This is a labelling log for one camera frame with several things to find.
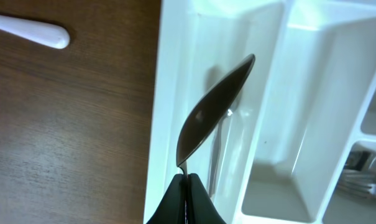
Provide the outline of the pink plastic knife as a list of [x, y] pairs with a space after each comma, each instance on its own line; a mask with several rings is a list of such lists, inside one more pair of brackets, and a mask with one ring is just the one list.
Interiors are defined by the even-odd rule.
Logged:
[[65, 28], [45, 22], [0, 15], [0, 30], [54, 49], [64, 49], [70, 43]]

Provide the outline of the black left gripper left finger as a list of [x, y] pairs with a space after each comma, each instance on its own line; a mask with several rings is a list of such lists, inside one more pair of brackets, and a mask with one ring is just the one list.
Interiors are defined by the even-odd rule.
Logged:
[[185, 223], [185, 176], [174, 175], [156, 211], [147, 224]]

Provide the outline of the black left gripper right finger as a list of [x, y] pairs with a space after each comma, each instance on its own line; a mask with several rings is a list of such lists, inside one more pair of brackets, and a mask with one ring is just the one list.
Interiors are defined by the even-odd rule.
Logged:
[[213, 205], [197, 174], [189, 174], [186, 186], [188, 224], [226, 224]]

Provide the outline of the silver fork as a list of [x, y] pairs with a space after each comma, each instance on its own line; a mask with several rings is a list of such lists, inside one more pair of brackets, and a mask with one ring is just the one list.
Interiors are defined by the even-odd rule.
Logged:
[[376, 152], [351, 151], [344, 165], [344, 169], [376, 172]]
[[336, 188], [355, 198], [376, 203], [376, 171], [344, 169]]

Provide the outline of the small silver teaspoon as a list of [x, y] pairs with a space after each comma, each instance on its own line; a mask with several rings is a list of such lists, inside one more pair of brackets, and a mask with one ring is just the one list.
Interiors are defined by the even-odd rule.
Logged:
[[188, 175], [186, 161], [205, 142], [242, 90], [255, 63], [249, 54], [213, 85], [191, 110], [181, 128], [176, 165]]
[[227, 110], [226, 114], [219, 120], [216, 128], [214, 129], [214, 139], [211, 145], [211, 160], [209, 164], [209, 177], [208, 177], [208, 195], [212, 197], [215, 193], [216, 188], [216, 172], [218, 169], [219, 156], [221, 152], [221, 135], [222, 135], [222, 125], [226, 118], [230, 117], [235, 108], [232, 106]]

